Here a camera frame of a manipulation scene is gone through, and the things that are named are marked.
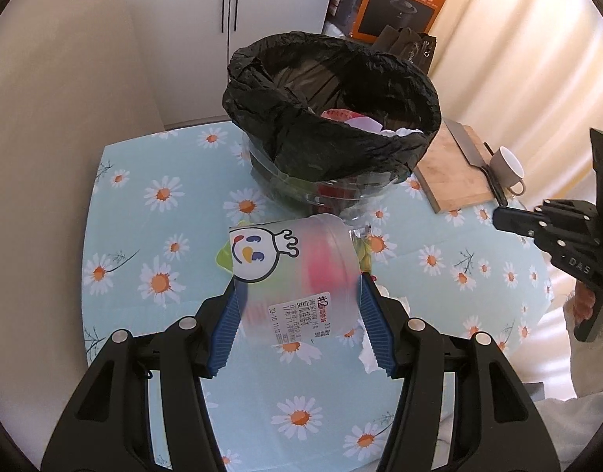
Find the person's right hand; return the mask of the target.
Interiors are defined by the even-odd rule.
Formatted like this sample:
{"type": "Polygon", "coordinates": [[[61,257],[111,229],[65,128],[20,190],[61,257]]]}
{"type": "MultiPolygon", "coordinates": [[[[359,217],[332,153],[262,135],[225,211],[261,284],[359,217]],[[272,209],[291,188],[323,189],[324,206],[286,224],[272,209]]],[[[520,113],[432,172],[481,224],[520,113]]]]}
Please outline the person's right hand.
{"type": "Polygon", "coordinates": [[[570,313],[576,325],[589,320],[593,315],[596,297],[594,292],[583,282],[577,280],[575,290],[570,299],[570,313]]]}

